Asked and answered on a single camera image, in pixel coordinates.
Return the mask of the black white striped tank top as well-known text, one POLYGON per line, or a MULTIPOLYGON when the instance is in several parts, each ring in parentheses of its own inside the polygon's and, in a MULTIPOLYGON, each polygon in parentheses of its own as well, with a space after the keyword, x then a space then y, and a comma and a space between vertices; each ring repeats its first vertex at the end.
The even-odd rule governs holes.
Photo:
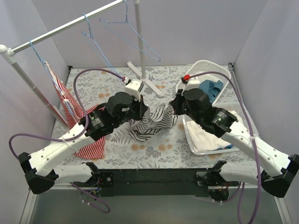
POLYGON ((171 128, 178 119, 170 103, 162 103, 154 110, 147 106, 147 109, 141 120, 129 121, 129 134, 138 142, 145 142, 162 129, 171 128))

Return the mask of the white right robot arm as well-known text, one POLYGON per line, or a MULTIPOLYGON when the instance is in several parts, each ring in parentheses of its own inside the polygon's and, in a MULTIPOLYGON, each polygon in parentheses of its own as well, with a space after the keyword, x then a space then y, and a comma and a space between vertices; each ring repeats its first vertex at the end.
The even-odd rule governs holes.
POLYGON ((213 106, 201 89, 179 91, 170 102, 176 115, 187 115, 201 128, 229 142, 251 159, 255 166, 218 161, 199 179, 206 185, 244 182, 257 185, 267 193, 283 198, 299 170, 299 156, 287 155, 270 146, 224 108, 213 106))

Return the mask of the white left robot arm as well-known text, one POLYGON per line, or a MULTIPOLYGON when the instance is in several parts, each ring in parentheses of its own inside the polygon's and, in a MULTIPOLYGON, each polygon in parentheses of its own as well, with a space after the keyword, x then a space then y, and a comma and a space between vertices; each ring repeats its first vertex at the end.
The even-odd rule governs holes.
POLYGON ((118 92, 88 113, 71 130, 43 149, 18 156, 25 179, 34 194, 41 194, 56 184, 75 182, 80 187, 102 185, 99 169, 92 162, 60 166, 60 163, 83 147, 111 134, 131 119, 141 120, 147 111, 143 97, 118 92))

